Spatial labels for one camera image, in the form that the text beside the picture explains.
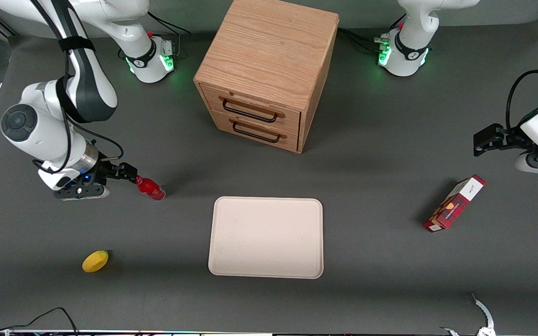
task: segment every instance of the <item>cable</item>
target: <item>cable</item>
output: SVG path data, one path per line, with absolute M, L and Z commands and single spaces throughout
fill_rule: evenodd
M 77 336 L 78 335 L 78 328 L 76 328 L 76 325 L 74 323 L 74 321 L 72 320 L 72 317 L 70 317 L 70 315 L 68 314 L 68 311 L 66 311 L 64 308 L 62 307 L 57 307 L 57 308 L 53 308 L 49 311 L 47 311 L 47 313 L 43 313 L 37 317 L 35 317 L 32 321 L 28 322 L 28 324 L 25 324 L 25 325 L 11 325 L 9 327 L 5 327 L 5 328 L 1 328 L 0 329 L 0 332 L 2 332 L 3 330 L 7 330 L 7 329 L 16 329 L 16 328 L 24 328 L 24 327 L 28 327 L 29 325 L 31 325 L 32 323 L 34 323 L 34 321 L 40 319 L 41 317 L 51 313 L 52 311 L 54 310 L 61 310 L 64 312 L 64 314 L 66 314 L 66 317 L 68 318 L 68 320 L 70 321 L 70 324 L 72 325 L 72 330 L 74 330 L 74 334 Z
M 348 37 L 348 39 L 350 41 L 352 41 L 352 43 L 358 45 L 359 47 L 365 49 L 366 51 L 370 51 L 371 53 L 373 53 L 375 51 L 374 49 L 369 49 L 369 47 L 363 45 L 362 43 L 355 40 L 354 38 L 356 37 L 357 39 L 362 40 L 362 41 L 371 41 L 372 42 L 372 40 L 369 40 L 368 38 L 364 38 L 364 37 L 360 36 L 359 34 L 355 34 L 355 33 L 351 32 L 350 30 L 347 30 L 347 29 L 344 29 L 344 28 L 338 28 L 338 32 L 343 33 L 346 37 Z
M 181 38 L 180 38 L 180 33 L 178 33 L 177 31 L 175 31 L 173 28 L 171 28 L 170 26 L 166 25 L 164 22 L 162 21 L 157 21 L 157 23 L 159 23 L 160 25 L 164 26 L 165 28 L 168 28 L 169 30 L 171 30 L 174 34 L 177 35 L 177 52 L 176 52 L 176 57 L 180 55 L 180 51 L 182 50 L 182 47 L 181 47 Z
M 84 132 L 88 133 L 88 134 L 91 134 L 93 136 L 96 136 L 97 138 L 99 139 L 103 139 L 103 140 L 106 140 L 107 142 L 111 142 L 113 143 L 119 150 L 120 150 L 120 155 L 118 155 L 117 157 L 111 157 L 111 158 L 108 158 L 108 159 L 112 159 L 112 160 L 118 160 L 118 159 L 121 159 L 123 156 L 124 156 L 124 149 L 122 148 L 122 146 L 115 142 L 114 140 L 112 140 L 111 138 L 107 138 L 106 136 L 103 136 L 101 134 L 98 134 L 96 132 L 93 132 L 91 130 L 88 130 L 87 128 L 84 128 L 83 126 L 81 126 L 79 123 L 77 123 L 76 121 L 73 121 L 71 118 L 68 118 L 68 120 L 70 121 L 70 123 L 72 123 L 75 127 L 83 130 Z
M 532 74 L 538 74 L 538 70 L 530 70 L 530 71 L 527 71 L 527 72 L 523 73 L 522 75 L 520 75 L 516 79 L 514 84 L 512 85 L 512 89 L 510 89 L 510 93 L 508 94 L 508 101 L 506 103 L 506 129 L 508 131 L 510 131 L 512 129 L 512 127 L 510 127 L 510 105 L 512 104 L 512 98 L 514 97 L 514 91 L 516 91 L 517 86 L 519 85 L 519 83 L 523 79 L 525 79 L 526 76 L 532 75 Z
M 45 22 L 47 22 L 47 25 L 49 25 L 49 28 L 51 28 L 51 30 L 53 30 L 53 34 L 55 35 L 55 37 L 58 40 L 62 40 L 62 34 L 57 29 L 57 26 L 55 25 L 55 23 L 53 22 L 53 20 L 51 19 L 51 17 L 47 13 L 47 11 L 45 11 L 45 8 L 43 8 L 43 6 L 41 6 L 41 3 L 38 2 L 38 0 L 30 0 L 30 2 L 33 4 L 33 6 L 36 7 L 36 10 L 40 13 L 40 15 L 43 17 Z M 70 77 L 69 51 L 66 51 L 64 53 L 64 55 L 65 55 L 65 61 L 66 61 L 65 69 L 64 69 L 64 79 L 63 79 L 63 81 L 64 81 L 63 82 L 64 91 L 65 91 L 66 90 L 66 85 L 68 83 L 68 78 Z M 64 111 L 63 108 L 62 108 L 62 117 L 64 119 L 64 125 L 65 125 L 65 128 L 66 128 L 66 141 L 68 143 L 68 146 L 67 146 L 67 149 L 66 149 L 66 158 L 64 159 L 64 163 L 62 164 L 62 166 L 58 170 L 47 170 L 47 169 L 45 169 L 45 168 L 43 168 L 41 166 L 41 164 L 42 164 L 41 160 L 36 160 L 36 159 L 32 160 L 32 163 L 35 166 L 37 166 L 37 168 L 39 168 L 39 170 L 42 170 L 43 172 L 47 172 L 49 174 L 57 174 L 57 173 L 61 172 L 62 170 L 64 170 L 66 168 L 66 164 L 68 164 L 68 161 L 70 160 L 70 152 L 72 151 L 72 136 L 70 134 L 70 127 L 68 125 L 68 116 L 66 115 L 66 112 Z
M 402 21 L 402 19 L 406 17 L 406 14 L 402 15 L 399 19 L 397 19 L 397 21 L 395 21 L 394 23 L 391 24 L 391 26 L 389 26 L 390 29 L 393 29 L 398 22 Z
M 53 23 L 53 20 L 51 19 L 49 14 L 47 14 L 47 11 L 45 11 L 45 8 L 43 8 L 43 6 L 41 6 L 41 3 L 38 2 L 38 0 L 30 0 L 30 2 L 32 3 L 33 6 L 36 7 L 36 10 L 43 17 L 43 19 L 45 19 L 45 22 L 47 22 L 47 25 L 49 26 L 49 28 L 51 28 L 51 30 L 53 30 L 53 34 L 55 35 L 55 37 L 58 40 L 63 39 L 62 34 L 57 29 L 57 26 L 55 25 L 55 23 Z
M 167 25 L 170 25 L 170 26 L 172 26 L 172 27 L 174 27 L 174 28 L 178 28 L 178 29 L 180 29 L 180 30 L 183 30 L 183 31 L 186 32 L 188 35 L 192 35 L 192 33 L 191 33 L 190 31 L 186 30 L 185 28 L 182 28 L 182 27 L 180 27 L 180 26 L 174 25 L 173 23 L 167 22 L 167 21 L 165 21 L 165 20 L 163 20 L 163 19 L 159 19 L 158 17 L 156 17 L 155 15 L 153 15 L 153 13 L 151 13 L 151 12 L 149 12 L 148 14 L 149 14 L 150 17 L 152 17 L 153 19 L 155 19 L 157 22 L 164 22 L 164 23 L 167 23 Z
M 338 32 L 342 32 L 342 33 L 344 33 L 344 34 L 348 34 L 349 36 L 355 37 L 355 38 L 357 38 L 358 40 L 363 40 L 363 41 L 368 41 L 368 42 L 372 42 L 372 41 L 373 41 L 372 38 L 366 38 L 366 37 L 364 37 L 364 36 L 360 36 L 359 34 L 354 33 L 354 32 L 351 32 L 351 31 L 348 30 L 348 29 L 338 28 Z

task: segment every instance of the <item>drawer handle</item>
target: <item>drawer handle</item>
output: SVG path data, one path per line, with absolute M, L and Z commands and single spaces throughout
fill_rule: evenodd
M 252 136 L 252 138 L 256 138 L 258 140 L 263 140 L 263 141 L 267 141 L 269 143 L 277 143 L 279 141 L 279 138 L 281 137 L 279 134 L 277 135 L 277 138 L 275 139 L 269 139 L 269 138 L 265 138 L 264 136 L 260 136 L 260 135 L 256 135 L 256 134 L 252 134 L 250 132 L 246 132 L 246 131 L 243 131 L 243 130 L 239 130 L 237 128 L 235 128 L 235 126 L 237 125 L 237 123 L 235 121 L 232 121 L 233 122 L 233 125 L 232 125 L 232 129 L 234 130 L 234 132 L 237 132 L 239 134 L 244 134 L 246 136 Z
M 277 113 L 275 113 L 275 115 L 273 115 L 273 118 L 267 119 L 267 118 L 259 117 L 258 115 L 254 115 L 254 114 L 250 114 L 250 113 L 247 113 L 247 112 L 244 112 L 244 111 L 240 111 L 239 109 L 229 108 L 228 106 L 226 106 L 226 104 L 228 104 L 228 100 L 224 99 L 224 103 L 222 105 L 223 105 L 223 107 L 224 107 L 224 109 L 226 111 L 230 111 L 230 112 L 233 112 L 233 113 L 236 113 L 236 114 L 239 114 L 239 115 L 243 115 L 245 117 L 249 117 L 249 118 L 252 118 L 252 119 L 264 121 L 265 123 L 273 123 L 273 122 L 275 122 L 277 120 Z

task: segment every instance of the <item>gray table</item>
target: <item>gray table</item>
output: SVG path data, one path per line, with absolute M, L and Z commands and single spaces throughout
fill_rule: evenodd
M 150 85 L 128 72 L 112 40 L 94 41 L 120 102 L 89 127 L 122 143 L 126 161 L 165 186 L 164 202 L 122 181 L 103 200 L 55 200 L 31 158 L 0 134 L 0 327 L 64 306 L 81 329 L 473 334 L 484 325 L 466 294 L 475 291 L 498 334 L 538 334 L 538 175 L 514 169 L 519 151 L 472 157 L 472 134 L 503 121 L 514 79 L 538 68 L 538 22 L 442 28 L 411 78 L 387 74 L 338 36 L 302 155 L 216 130 L 192 83 L 211 38 L 184 39 L 177 71 Z M 12 45 L 0 115 L 24 86 L 62 74 L 56 41 Z M 514 120 L 537 105 L 533 76 Z M 473 204 L 451 229 L 425 231 L 455 181 L 472 174 L 487 181 Z M 323 276 L 209 273 L 219 196 L 318 198 Z M 113 250 L 109 266 L 82 272 L 98 249 Z M 35 324 L 68 327 L 62 315 Z

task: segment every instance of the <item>wooden drawer unit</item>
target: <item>wooden drawer unit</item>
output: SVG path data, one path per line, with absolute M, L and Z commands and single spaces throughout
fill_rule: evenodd
M 279 0 L 234 0 L 194 76 L 217 128 L 301 153 L 339 21 Z

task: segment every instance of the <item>lemon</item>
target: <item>lemon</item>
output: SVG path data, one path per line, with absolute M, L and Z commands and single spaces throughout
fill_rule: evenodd
M 95 251 L 84 259 L 83 270 L 86 273 L 96 272 L 107 264 L 107 260 L 109 260 L 109 253 L 107 251 Z

